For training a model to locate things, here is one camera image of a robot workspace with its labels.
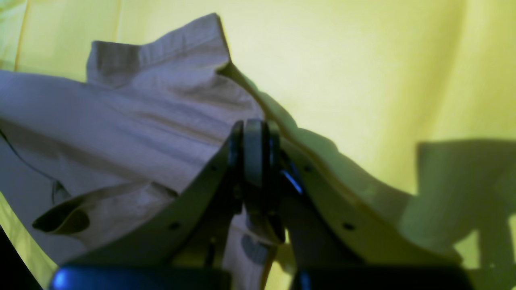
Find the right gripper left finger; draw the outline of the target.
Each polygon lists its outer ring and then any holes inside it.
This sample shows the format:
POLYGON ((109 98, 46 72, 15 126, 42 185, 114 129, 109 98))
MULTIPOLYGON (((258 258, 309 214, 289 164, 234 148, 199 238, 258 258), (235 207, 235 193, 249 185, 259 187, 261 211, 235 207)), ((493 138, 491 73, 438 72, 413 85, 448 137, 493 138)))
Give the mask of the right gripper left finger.
POLYGON ((199 176, 149 222, 55 273, 52 290, 229 290, 232 218, 266 215, 266 122, 237 122, 199 176))

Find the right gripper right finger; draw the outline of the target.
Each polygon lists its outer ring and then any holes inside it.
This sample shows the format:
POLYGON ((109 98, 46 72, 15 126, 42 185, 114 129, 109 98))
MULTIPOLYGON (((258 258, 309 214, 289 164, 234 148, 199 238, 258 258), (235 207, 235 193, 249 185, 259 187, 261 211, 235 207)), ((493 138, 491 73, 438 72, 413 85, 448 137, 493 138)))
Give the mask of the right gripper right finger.
POLYGON ((274 213, 289 233, 291 290, 470 290, 464 270, 351 202, 266 123, 274 213))

